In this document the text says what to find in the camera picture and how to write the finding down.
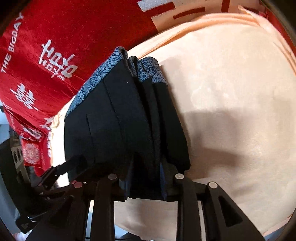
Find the dark navy pants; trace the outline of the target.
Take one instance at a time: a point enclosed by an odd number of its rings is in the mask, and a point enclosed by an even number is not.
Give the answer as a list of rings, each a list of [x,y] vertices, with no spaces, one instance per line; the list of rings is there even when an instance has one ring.
[[[186,137],[159,63],[117,47],[76,94],[65,116],[70,180],[116,174],[130,198],[165,200],[169,169],[190,167]]]

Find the small red medallion cushion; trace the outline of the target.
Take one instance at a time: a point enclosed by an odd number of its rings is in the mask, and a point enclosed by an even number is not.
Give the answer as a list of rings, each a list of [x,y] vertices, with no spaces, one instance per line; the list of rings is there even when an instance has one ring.
[[[26,166],[41,168],[41,151],[37,141],[21,139],[23,161]]]

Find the peach sofa seat cover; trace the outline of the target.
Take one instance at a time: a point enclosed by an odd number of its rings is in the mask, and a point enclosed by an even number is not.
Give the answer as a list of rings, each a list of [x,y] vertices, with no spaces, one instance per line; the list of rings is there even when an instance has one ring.
[[[160,62],[193,181],[217,182],[265,235],[295,209],[295,57],[246,9],[206,15],[130,51]]]

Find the red cushion white script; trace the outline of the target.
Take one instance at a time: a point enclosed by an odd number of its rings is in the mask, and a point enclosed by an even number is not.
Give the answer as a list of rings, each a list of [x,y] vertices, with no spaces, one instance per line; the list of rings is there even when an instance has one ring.
[[[117,46],[157,32],[157,1],[30,1],[1,36],[1,102],[33,146],[27,166],[50,168],[50,123]]]

